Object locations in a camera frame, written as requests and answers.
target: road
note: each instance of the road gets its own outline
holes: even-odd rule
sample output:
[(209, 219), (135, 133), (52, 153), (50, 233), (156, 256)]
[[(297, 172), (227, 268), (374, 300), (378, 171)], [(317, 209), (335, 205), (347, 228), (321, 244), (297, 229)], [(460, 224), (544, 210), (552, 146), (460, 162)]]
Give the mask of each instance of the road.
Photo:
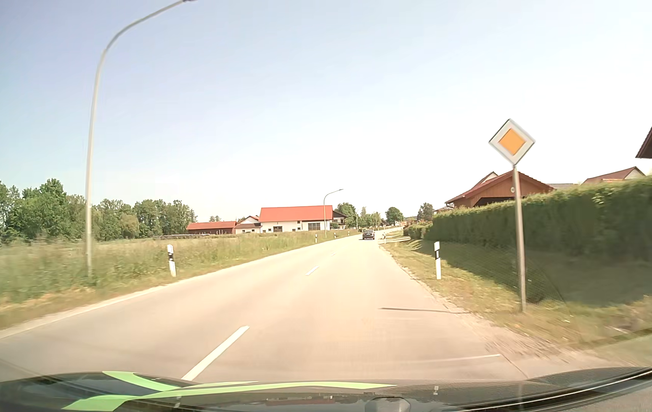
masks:
[(377, 243), (332, 240), (0, 332), (0, 380), (524, 379)]

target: green hedge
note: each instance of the green hedge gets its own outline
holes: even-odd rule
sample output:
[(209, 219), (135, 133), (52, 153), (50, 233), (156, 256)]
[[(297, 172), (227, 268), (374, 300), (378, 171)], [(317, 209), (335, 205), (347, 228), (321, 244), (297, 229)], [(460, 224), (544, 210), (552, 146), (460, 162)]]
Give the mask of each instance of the green hedge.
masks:
[(412, 239), (425, 239), (426, 233), (432, 225), (433, 224), (430, 222), (424, 224), (411, 224), (402, 229), (402, 234), (409, 236)]
[[(522, 210), (527, 248), (652, 260), (652, 175), (528, 196)], [(515, 247), (514, 202), (440, 214), (421, 237)]]

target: street lamp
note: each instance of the street lamp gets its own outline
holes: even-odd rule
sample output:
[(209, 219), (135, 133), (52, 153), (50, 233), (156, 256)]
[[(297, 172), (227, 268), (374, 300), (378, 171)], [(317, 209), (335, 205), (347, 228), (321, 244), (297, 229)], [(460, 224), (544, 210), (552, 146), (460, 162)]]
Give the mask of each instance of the street lamp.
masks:
[[(331, 193), (336, 193), (339, 191), (343, 191), (343, 189), (339, 189), (338, 191), (333, 191), (326, 193), (326, 196), (330, 195)], [(324, 196), (324, 239), (326, 239), (326, 196)]]
[(143, 18), (139, 18), (133, 23), (128, 24), (112, 37), (111, 41), (107, 43), (107, 47), (105, 47), (105, 50), (102, 51), (102, 56), (100, 56), (100, 62), (98, 62), (97, 72), (95, 72), (95, 89), (93, 91), (93, 105), (92, 105), (92, 109), (90, 110), (90, 134), (87, 137), (87, 175), (84, 178), (84, 207), (86, 209), (84, 214), (84, 223), (85, 223), (85, 231), (87, 232), (87, 245), (86, 245), (87, 276), (92, 276), (93, 273), (93, 204), (91, 199), (93, 188), (92, 188), (92, 182), (90, 181), (90, 178), (92, 177), (92, 173), (93, 173), (93, 141), (95, 139), (95, 112), (97, 111), (97, 96), (98, 96), (98, 90), (100, 88), (100, 74), (102, 72), (102, 65), (105, 62), (105, 57), (107, 56), (107, 52), (110, 50), (112, 44), (123, 33), (127, 32), (131, 27), (135, 26), (138, 23), (142, 23), (151, 17), (157, 16), (165, 12), (166, 10), (172, 9), (175, 6), (181, 5), (185, 2), (192, 2), (192, 1), (193, 0), (179, 0), (178, 2), (175, 2), (172, 5), (168, 5), (163, 9), (150, 13), (147, 16)]

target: yellow diamond sign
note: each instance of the yellow diamond sign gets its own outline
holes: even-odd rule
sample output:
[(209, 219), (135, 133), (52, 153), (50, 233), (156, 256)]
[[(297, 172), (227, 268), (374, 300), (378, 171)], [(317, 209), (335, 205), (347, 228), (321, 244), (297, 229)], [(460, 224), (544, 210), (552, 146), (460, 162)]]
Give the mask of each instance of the yellow diamond sign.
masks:
[(488, 143), (515, 165), (522, 160), (522, 157), (532, 147), (535, 140), (514, 120), (509, 119)]

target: grass verge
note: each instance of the grass verge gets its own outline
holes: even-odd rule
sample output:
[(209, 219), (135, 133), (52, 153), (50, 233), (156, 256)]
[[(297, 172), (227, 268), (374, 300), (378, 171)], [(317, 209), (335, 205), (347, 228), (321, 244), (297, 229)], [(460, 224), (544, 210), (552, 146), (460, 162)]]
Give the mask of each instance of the grass verge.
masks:
[(412, 240), (384, 247), (413, 276), (456, 305), (526, 335), (587, 347), (652, 333), (649, 262), (528, 251), (527, 277), (542, 282), (546, 292), (519, 313), (513, 250), (441, 243), (438, 281), (433, 242)]
[[(337, 238), (347, 232), (357, 235), (336, 231)], [(319, 234), (319, 243), (334, 239), (334, 231), (325, 240)], [(174, 246), (176, 278), (169, 274), (168, 244)], [(83, 243), (1, 248), (0, 328), (313, 244), (313, 232), (115, 240), (95, 245), (92, 277)]]

